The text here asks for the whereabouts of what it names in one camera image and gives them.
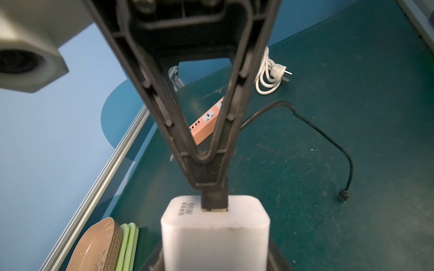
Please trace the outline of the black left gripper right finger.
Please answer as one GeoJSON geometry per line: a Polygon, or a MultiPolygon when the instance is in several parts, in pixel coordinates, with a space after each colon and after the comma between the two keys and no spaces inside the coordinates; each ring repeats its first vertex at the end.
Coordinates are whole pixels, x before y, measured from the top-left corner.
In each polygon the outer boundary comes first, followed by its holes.
{"type": "Polygon", "coordinates": [[[272,239],[269,240],[267,271],[294,271],[289,261],[272,239]]]}

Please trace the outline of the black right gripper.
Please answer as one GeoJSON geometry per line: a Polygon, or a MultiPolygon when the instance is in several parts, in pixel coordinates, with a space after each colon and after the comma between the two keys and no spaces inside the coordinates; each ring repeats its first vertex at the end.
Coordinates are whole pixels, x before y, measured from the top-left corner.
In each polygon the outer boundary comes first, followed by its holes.
{"type": "Polygon", "coordinates": [[[280,3],[253,11],[250,1],[84,1],[195,190],[226,177],[280,3]],[[168,70],[217,58],[232,72],[203,162],[168,70]]]}

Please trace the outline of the orange power strip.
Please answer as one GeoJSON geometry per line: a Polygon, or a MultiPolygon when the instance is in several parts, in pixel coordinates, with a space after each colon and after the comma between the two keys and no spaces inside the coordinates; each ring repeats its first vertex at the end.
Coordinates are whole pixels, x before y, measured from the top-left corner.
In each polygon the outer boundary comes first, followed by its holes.
{"type": "Polygon", "coordinates": [[[222,97],[215,105],[189,126],[197,146],[213,133],[223,104],[223,99],[222,97]]]}

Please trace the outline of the green electronic kitchen scale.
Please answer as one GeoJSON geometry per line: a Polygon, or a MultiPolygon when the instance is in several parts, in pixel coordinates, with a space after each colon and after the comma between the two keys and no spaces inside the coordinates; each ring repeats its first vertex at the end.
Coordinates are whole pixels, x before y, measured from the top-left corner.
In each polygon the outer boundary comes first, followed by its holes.
{"type": "Polygon", "coordinates": [[[130,222],[129,224],[122,224],[120,228],[122,239],[115,271],[133,271],[139,227],[134,222],[130,222]]]}

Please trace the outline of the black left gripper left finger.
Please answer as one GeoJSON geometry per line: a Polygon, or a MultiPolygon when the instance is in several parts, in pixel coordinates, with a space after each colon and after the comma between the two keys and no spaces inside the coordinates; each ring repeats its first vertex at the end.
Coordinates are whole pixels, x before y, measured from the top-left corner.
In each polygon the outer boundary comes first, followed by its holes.
{"type": "Polygon", "coordinates": [[[146,262],[141,267],[140,271],[164,271],[164,258],[163,258],[163,247],[162,241],[159,242],[157,247],[148,257],[146,262]]]}

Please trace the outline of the white USB power adapter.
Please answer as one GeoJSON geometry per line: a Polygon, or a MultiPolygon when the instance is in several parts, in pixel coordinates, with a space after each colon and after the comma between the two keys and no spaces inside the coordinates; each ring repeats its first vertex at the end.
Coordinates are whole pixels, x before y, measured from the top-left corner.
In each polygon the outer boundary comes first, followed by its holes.
{"type": "Polygon", "coordinates": [[[253,196],[229,196],[225,211],[204,211],[198,195],[178,196],[160,224],[167,271],[267,268],[270,218],[253,196]]]}

